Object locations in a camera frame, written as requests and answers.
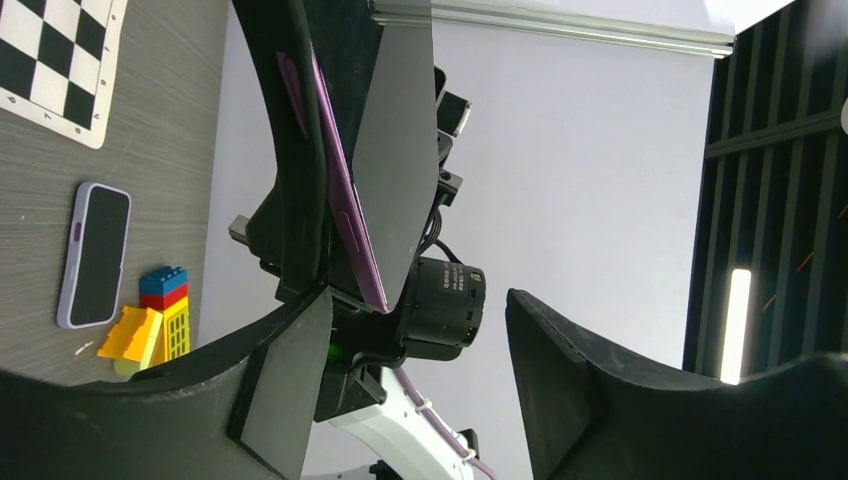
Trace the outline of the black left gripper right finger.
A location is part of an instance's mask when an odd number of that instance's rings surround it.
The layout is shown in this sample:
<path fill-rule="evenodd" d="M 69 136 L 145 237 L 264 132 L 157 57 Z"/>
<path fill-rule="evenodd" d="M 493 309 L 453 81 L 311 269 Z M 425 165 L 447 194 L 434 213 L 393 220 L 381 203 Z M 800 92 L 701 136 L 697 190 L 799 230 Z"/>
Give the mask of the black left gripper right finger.
<path fill-rule="evenodd" d="M 523 291 L 509 350 L 536 479 L 843 479 L 847 358 L 739 384 L 637 354 Z"/>

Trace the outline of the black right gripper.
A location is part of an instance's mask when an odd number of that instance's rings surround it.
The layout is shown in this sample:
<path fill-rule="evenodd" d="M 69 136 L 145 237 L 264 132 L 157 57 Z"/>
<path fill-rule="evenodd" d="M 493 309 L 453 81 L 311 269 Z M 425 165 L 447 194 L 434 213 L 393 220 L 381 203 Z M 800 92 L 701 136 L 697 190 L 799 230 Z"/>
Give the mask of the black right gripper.
<path fill-rule="evenodd" d="M 435 114 L 414 121 L 388 92 L 389 124 L 379 127 L 381 161 L 352 182 L 353 202 L 332 206 L 312 70 L 312 44 L 300 1 L 233 4 L 270 122 L 276 180 L 248 220 L 249 249 L 279 279 L 280 295 L 322 282 L 327 212 L 332 220 L 327 283 L 344 305 L 368 313 L 377 334 L 406 356 L 449 361 L 469 346 L 482 317 L 485 280 L 456 257 L 426 256 L 441 230 L 442 206 L 462 180 L 444 167 L 470 111 L 436 70 Z"/>

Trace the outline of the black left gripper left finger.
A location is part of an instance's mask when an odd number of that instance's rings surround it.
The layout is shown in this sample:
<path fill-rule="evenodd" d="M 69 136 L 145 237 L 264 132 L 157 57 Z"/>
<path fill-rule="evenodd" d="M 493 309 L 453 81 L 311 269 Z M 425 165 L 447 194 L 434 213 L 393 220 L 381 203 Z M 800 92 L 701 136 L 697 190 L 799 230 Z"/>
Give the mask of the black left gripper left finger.
<path fill-rule="evenodd" d="M 328 353 L 316 289 L 123 383 L 3 373 L 5 479 L 297 479 Z"/>

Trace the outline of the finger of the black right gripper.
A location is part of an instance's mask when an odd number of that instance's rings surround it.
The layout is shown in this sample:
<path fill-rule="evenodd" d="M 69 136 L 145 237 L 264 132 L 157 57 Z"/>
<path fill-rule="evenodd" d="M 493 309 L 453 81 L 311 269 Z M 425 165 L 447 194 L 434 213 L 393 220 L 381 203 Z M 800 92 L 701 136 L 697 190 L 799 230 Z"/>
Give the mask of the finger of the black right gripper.
<path fill-rule="evenodd" d="M 378 110 L 369 99 L 383 34 L 368 1 L 306 1 L 319 125 L 332 206 L 353 202 L 354 180 L 380 164 Z"/>

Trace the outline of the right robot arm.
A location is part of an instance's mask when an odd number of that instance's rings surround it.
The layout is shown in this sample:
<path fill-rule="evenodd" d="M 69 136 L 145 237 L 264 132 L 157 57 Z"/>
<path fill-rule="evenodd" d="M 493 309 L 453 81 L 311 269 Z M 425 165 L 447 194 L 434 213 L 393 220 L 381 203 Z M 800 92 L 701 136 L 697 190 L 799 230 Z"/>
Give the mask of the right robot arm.
<path fill-rule="evenodd" d="M 435 64 L 428 1 L 237 1 L 277 167 L 231 237 L 293 300 L 326 288 L 333 324 L 314 419 L 377 456 L 349 479 L 470 479 L 471 429 L 451 428 L 403 371 L 476 338 L 484 273 L 439 243 L 462 180 L 446 161 L 469 102 Z"/>

